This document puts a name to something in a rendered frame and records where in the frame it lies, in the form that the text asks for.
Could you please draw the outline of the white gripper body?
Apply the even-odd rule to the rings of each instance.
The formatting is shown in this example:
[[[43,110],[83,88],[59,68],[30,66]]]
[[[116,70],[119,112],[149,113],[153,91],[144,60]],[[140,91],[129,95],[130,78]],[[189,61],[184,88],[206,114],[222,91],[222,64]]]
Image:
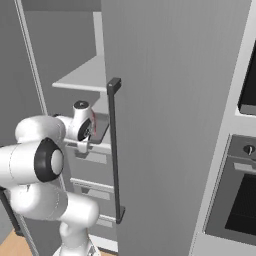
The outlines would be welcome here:
[[[78,141],[77,150],[80,153],[86,154],[89,151],[90,142],[88,140]]]

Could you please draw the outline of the grey meat container with steak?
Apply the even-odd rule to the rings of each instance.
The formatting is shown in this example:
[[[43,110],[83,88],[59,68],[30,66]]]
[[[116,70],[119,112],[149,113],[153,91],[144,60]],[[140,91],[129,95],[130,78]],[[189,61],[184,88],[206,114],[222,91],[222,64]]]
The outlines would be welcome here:
[[[109,127],[109,117],[107,114],[96,113],[96,134],[92,135],[90,142],[93,144],[100,144]]]

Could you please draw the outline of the grey fridge shelf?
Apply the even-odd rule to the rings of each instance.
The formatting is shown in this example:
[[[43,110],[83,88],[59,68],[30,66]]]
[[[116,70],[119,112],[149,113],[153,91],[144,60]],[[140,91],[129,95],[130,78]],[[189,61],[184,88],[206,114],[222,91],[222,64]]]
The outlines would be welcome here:
[[[55,88],[106,91],[105,59],[97,55],[52,84]]]

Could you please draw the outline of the grey fridge door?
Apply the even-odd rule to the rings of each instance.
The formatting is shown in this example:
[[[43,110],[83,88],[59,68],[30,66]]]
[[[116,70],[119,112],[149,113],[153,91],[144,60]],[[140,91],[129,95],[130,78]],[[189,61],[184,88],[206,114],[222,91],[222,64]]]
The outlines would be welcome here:
[[[42,113],[15,0],[0,0],[0,146],[15,144],[17,124]]]
[[[252,0],[102,0],[119,256],[188,256]]]

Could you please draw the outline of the grey fridge body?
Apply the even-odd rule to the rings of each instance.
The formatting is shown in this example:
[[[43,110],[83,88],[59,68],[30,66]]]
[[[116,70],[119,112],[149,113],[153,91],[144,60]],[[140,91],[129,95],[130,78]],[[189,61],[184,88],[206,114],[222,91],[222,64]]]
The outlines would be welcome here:
[[[109,117],[107,84],[105,92],[52,86],[93,57],[104,57],[100,0],[82,0],[81,6],[76,6],[75,0],[15,0],[15,4],[42,111],[71,117],[73,104],[84,100],[95,114]],[[75,191],[71,178],[114,187],[112,154],[106,164],[78,159],[66,143],[65,170],[61,177],[65,189],[81,194]],[[111,146],[110,124],[101,143]],[[91,198],[99,203],[101,215],[116,218],[115,196],[111,200]],[[118,253],[116,229],[117,224],[114,228],[96,224],[89,230],[92,241],[104,254]]]

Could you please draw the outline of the grey built-in oven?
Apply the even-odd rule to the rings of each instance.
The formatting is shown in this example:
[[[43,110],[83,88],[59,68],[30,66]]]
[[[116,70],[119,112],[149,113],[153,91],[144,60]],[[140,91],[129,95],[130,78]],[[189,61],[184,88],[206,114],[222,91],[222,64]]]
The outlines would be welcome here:
[[[256,137],[231,136],[205,233],[256,246],[256,174],[234,168],[234,163],[243,163],[256,169],[256,150],[248,155],[243,150],[246,145],[256,148]]]

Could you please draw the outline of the black microwave oven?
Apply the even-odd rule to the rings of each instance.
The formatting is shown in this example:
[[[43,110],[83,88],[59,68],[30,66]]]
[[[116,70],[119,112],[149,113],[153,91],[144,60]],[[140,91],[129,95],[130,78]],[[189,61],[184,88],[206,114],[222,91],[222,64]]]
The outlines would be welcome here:
[[[256,40],[238,101],[239,112],[256,116]]]

